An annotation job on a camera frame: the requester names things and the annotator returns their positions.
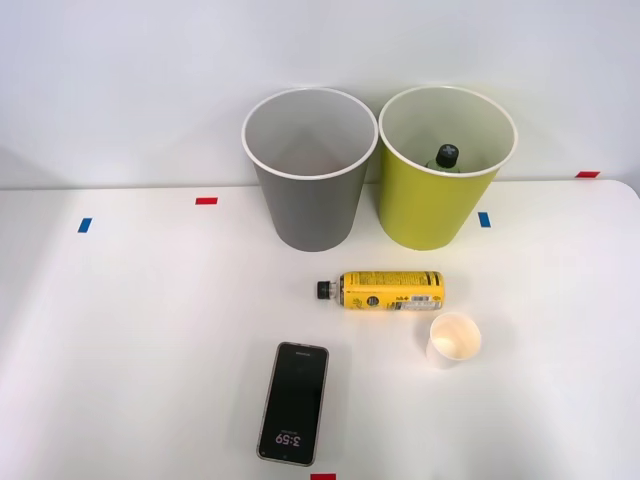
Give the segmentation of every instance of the white table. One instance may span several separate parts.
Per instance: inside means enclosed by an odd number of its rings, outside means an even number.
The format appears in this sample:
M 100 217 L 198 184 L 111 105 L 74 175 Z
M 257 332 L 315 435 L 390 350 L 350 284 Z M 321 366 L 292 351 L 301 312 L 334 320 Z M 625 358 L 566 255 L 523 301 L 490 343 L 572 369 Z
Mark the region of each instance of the white table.
M 382 231 L 374 188 L 315 254 L 278 239 L 253 187 L 0 192 L 0 478 L 640 478 L 636 194 L 495 183 L 476 208 L 491 228 L 474 212 L 416 252 Z M 435 314 L 315 299 L 372 269 L 443 272 L 479 356 L 433 370 Z M 308 469 L 255 453 L 284 340 L 331 352 Z

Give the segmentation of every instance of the bottle cap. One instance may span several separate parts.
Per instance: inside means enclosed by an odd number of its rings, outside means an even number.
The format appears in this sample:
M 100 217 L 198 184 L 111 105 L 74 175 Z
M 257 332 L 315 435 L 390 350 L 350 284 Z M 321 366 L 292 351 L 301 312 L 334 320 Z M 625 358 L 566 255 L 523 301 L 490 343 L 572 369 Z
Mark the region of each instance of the bottle cap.
M 331 299 L 331 282 L 318 282 L 318 298 L 320 300 Z
M 440 147 L 440 150 L 438 150 L 436 163 L 443 168 L 453 168 L 456 166 L 459 153 L 458 147 L 450 143 L 445 143 Z

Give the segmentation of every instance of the smartphone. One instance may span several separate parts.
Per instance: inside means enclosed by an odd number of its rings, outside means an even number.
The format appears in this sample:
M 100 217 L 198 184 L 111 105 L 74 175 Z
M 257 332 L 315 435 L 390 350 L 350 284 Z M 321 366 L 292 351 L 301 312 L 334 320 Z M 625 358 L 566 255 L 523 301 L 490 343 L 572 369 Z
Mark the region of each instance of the smartphone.
M 278 345 L 258 437 L 263 460 L 308 467 L 320 426 L 329 351 L 312 345 Z

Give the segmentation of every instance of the white paper cup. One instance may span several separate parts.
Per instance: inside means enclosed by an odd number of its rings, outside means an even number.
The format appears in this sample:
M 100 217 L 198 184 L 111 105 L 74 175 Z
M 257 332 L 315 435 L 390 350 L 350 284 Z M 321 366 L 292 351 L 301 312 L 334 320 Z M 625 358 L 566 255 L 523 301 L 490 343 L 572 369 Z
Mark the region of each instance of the white paper cup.
M 434 367 L 450 368 L 480 351 L 482 336 L 471 318 L 462 313 L 445 313 L 431 324 L 427 360 Z

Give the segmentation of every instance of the yellow bottle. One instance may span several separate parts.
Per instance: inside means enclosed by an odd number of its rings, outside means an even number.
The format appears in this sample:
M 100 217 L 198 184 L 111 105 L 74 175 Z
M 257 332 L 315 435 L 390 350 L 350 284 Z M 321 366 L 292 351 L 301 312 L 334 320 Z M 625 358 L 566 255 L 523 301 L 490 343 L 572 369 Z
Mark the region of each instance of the yellow bottle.
M 318 282 L 317 295 L 357 310 L 439 310 L 444 278 L 439 272 L 348 272 L 337 282 Z

